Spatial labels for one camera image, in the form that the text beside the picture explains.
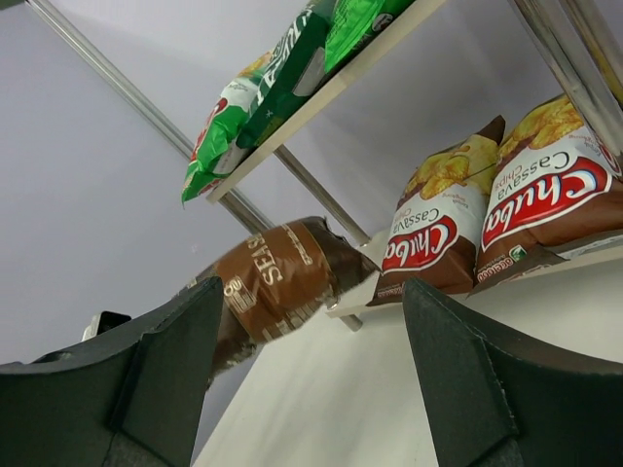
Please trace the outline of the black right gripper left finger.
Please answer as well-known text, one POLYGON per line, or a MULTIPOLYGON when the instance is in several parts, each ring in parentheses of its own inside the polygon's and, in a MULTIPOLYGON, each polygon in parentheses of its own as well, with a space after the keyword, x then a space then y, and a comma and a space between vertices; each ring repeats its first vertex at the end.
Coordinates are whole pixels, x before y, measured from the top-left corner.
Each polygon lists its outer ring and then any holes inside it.
POLYGON ((222 304, 208 278, 99 336, 2 365, 2 465, 190 465, 222 304))

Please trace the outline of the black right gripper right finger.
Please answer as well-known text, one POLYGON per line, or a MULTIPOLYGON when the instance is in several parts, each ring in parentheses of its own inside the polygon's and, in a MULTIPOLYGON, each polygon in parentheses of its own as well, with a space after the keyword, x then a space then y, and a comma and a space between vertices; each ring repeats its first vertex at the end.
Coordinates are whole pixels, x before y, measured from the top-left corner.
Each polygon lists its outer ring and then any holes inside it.
POLYGON ((403 313, 441 466, 619 466, 622 366, 538 340, 419 279, 403 313))

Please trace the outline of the brown Kettle sea salt bag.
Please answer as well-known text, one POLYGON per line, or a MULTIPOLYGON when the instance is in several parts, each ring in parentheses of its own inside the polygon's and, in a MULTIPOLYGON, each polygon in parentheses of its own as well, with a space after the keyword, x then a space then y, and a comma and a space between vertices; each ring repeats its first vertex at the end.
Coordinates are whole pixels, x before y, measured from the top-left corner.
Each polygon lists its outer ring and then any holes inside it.
POLYGON ((327 220, 310 216, 248 237, 183 287, 218 276, 224 301, 211 373, 221 374, 257 348, 300 329, 380 268, 327 220))

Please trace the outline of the brown Chuba cassava chips bag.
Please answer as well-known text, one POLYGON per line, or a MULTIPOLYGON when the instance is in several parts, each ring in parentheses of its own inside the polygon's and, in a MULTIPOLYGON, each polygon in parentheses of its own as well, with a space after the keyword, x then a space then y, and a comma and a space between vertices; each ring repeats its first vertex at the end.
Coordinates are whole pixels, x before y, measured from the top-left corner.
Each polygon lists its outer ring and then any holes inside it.
POLYGON ((622 167, 560 94, 498 151, 475 292, 622 238, 622 167))

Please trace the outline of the green Chuba cassava chips bag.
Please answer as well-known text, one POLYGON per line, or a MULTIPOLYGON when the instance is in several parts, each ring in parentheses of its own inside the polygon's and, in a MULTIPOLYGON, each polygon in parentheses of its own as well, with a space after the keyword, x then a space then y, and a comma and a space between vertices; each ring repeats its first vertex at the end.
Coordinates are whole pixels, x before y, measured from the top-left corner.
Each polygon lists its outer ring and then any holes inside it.
POLYGON ((237 145, 237 139, 272 57, 272 51, 262 54, 221 91, 188 164, 181 192, 183 203, 219 186, 248 154, 237 145))

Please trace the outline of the dark green Real chips bag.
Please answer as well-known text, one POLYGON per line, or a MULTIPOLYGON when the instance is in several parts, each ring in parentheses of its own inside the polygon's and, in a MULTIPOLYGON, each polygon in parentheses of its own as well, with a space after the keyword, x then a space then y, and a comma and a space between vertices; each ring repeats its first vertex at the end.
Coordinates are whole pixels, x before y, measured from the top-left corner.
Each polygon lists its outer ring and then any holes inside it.
POLYGON ((335 6, 334 1, 308 2, 277 42, 237 139, 242 149, 262 145, 325 78, 325 41, 335 6))

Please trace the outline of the green Chuba seaweed chips bag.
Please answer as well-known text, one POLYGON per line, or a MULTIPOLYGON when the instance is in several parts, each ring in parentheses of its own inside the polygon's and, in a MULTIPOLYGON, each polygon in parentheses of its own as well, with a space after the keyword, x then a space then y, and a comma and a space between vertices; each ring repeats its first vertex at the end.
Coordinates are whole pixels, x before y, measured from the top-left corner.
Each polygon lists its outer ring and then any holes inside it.
POLYGON ((338 1, 325 41, 325 72, 332 73, 365 48, 413 3, 414 0, 338 1))

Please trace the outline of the white two-tier wooden shelf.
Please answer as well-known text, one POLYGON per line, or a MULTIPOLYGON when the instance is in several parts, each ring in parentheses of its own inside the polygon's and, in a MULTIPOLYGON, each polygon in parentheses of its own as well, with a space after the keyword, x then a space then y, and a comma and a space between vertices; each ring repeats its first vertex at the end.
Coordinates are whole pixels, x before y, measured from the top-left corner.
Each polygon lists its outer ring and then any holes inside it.
MULTIPOLYGON (((372 242, 361 226, 287 147, 293 135, 383 63, 404 42, 423 42, 422 32, 444 8, 473 11, 474 1, 416 1, 361 53, 350 60, 287 119, 217 188, 207 195, 226 207, 249 202, 238 184, 269 157, 276 157, 362 247, 372 242)), ((585 124, 616 158, 622 156, 622 50, 593 1, 506 1, 561 89, 585 124)))

